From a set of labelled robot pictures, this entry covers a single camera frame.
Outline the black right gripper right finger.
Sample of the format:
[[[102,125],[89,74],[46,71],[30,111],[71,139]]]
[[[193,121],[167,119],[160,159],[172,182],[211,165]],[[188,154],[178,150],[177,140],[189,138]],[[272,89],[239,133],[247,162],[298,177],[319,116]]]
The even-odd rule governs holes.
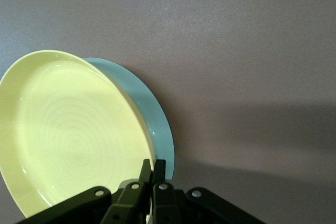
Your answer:
[[[212,191],[195,187],[187,192],[165,180],[166,161],[153,171],[153,224],[265,224]]]

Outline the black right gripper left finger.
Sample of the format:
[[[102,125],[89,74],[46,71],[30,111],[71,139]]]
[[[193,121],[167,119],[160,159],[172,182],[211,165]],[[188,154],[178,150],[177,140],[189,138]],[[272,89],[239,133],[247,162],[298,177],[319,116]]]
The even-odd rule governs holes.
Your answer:
[[[139,179],[115,193],[93,187],[16,224],[143,224],[151,177],[150,160],[145,159]]]

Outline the yellow round plate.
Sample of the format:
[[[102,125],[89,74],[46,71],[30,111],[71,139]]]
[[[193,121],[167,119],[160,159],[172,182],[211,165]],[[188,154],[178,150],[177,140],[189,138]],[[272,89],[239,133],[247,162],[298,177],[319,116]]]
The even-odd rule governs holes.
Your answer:
[[[37,51],[0,80],[0,171],[24,216],[95,186],[115,192],[145,159],[154,148],[136,105],[85,60]]]

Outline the pale green round plate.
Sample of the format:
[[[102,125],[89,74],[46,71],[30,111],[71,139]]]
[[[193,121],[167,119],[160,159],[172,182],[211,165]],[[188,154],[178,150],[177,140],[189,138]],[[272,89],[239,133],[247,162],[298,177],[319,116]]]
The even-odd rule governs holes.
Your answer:
[[[171,180],[175,168],[173,135],[166,115],[152,91],[135,74],[115,62],[94,57],[84,60],[116,81],[135,103],[149,130],[155,158],[166,161],[165,178]]]

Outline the brown table cover mat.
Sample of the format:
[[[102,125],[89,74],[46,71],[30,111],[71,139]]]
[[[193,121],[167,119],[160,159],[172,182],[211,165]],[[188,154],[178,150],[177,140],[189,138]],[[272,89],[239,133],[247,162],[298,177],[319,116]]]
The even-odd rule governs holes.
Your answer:
[[[336,0],[0,0],[0,77],[42,49],[151,89],[174,187],[268,224],[336,224]]]

